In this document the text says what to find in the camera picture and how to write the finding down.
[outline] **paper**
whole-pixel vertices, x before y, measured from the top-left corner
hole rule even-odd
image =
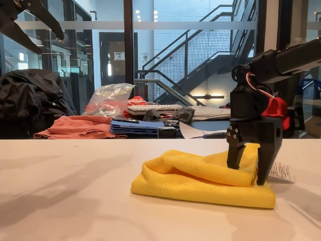
[[[125,52],[115,52],[114,60],[125,60]]]
[[[283,165],[280,162],[274,162],[267,181],[278,183],[294,183],[293,170],[288,165]]]
[[[226,130],[221,131],[203,131],[199,129],[195,129],[183,122],[180,122],[180,129],[182,132],[182,135],[185,139],[195,138],[195,137],[202,137],[203,135],[209,135],[213,133],[219,133],[219,132],[227,132]]]

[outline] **pink cloth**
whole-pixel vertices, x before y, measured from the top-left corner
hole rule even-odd
[[[114,138],[110,133],[111,118],[96,115],[62,116],[49,129],[34,134],[46,139],[104,139]]]

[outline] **poster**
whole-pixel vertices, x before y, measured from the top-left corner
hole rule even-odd
[[[125,60],[125,52],[115,52],[114,60]]]

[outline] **red object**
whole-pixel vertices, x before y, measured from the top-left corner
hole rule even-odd
[[[133,99],[130,99],[127,103],[127,106],[132,106],[132,105],[147,105],[147,102],[140,96],[135,96]]]
[[[290,118],[287,116],[287,103],[280,97],[270,99],[269,105],[262,116],[282,119],[284,131],[290,127]]]
[[[132,105],[147,105],[147,102],[140,96],[135,96],[133,99],[130,99],[127,103],[126,107],[132,106]],[[131,115],[128,114],[126,111],[124,111],[123,116],[125,118],[130,118]]]
[[[34,134],[46,139],[104,139],[114,138],[110,133],[111,118],[96,115],[62,116],[49,129]]]

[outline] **folded yellow cloth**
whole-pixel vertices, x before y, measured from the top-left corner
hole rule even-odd
[[[228,152],[206,157],[167,151],[147,161],[131,192],[172,199],[246,207],[274,208],[275,195],[256,185],[258,144],[248,144],[240,169],[226,165]]]

